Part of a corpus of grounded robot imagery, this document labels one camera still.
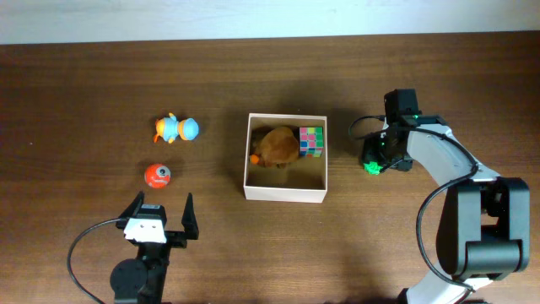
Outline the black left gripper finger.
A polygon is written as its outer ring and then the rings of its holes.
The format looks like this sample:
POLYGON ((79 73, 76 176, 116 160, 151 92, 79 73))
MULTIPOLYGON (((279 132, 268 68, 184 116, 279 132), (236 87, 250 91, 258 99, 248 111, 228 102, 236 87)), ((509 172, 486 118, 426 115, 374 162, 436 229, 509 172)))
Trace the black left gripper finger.
POLYGON ((124 211, 119 215, 120 219, 130 219, 135 217, 138 214, 141 206, 144 202, 144 192, 140 191, 135 199, 124 209, 124 211))
POLYGON ((197 240, 199 237, 199 228, 195 215, 192 193, 188 193, 184 212, 181 218, 181 224, 184 227, 184 235, 187 240, 197 240))

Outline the green round toy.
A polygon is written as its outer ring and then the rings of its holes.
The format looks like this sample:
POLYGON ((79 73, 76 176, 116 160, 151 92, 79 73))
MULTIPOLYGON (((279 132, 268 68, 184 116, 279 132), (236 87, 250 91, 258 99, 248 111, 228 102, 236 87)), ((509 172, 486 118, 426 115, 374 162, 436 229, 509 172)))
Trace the green round toy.
POLYGON ((364 163, 364 170, 370 175, 379 175, 383 171, 383 167, 376 161, 370 161, 369 163, 364 163))

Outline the colourful puzzle cube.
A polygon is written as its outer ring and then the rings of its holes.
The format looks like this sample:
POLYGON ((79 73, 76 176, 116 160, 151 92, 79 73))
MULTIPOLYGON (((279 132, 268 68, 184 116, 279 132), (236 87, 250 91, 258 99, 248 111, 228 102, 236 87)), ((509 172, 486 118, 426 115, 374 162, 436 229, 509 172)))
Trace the colourful puzzle cube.
POLYGON ((323 127, 302 127, 299 129, 300 156, 318 158, 325 148, 323 127))

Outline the pink cardboard box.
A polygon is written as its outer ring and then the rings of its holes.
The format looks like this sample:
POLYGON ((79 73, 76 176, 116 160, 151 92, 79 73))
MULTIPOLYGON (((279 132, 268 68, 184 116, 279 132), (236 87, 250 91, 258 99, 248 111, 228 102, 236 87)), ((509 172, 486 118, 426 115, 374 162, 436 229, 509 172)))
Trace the pink cardboard box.
POLYGON ((247 200, 315 203, 323 202, 328 190, 328 142, 325 116, 251 113, 248 116, 243 188, 247 200), (287 126, 322 129, 320 157, 302 156, 284 169, 264 168, 250 162, 255 131, 287 126))

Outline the brown plush toy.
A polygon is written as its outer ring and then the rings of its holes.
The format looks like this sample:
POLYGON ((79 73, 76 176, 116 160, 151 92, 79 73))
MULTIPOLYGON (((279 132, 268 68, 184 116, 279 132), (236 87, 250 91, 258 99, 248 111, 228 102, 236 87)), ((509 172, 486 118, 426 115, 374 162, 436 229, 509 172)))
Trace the brown plush toy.
POLYGON ((284 168, 300 157, 300 143, 289 127, 278 127, 252 137, 251 164, 262 167, 284 168))

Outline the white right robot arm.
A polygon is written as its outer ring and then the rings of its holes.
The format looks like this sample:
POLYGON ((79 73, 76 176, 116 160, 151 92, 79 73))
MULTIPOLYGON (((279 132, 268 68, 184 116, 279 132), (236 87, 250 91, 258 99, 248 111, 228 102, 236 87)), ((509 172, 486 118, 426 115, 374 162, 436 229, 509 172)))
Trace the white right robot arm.
POLYGON ((401 291, 400 303, 463 303, 477 289, 524 270, 530 257, 530 192, 478 161, 439 116, 387 114, 384 127, 361 136, 380 171, 415 160, 438 187, 422 202, 415 235, 428 273, 401 291), (445 194, 436 236, 437 262, 425 251, 425 210, 445 194))

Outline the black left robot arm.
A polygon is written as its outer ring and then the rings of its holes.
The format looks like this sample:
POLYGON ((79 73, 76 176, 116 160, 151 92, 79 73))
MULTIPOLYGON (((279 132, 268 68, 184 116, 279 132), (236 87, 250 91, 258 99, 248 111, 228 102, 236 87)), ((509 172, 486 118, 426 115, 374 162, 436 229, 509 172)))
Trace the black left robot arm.
POLYGON ((144 193, 136 198, 119 216, 116 228, 123 231, 127 241, 137 247, 135 258, 118 263, 111 272, 110 285, 115 303, 162 302, 165 278, 170 265, 170 251, 185 248, 189 240, 199 237, 193 196, 187 195, 181 218, 181 231, 165 229, 165 207, 146 204, 144 193))

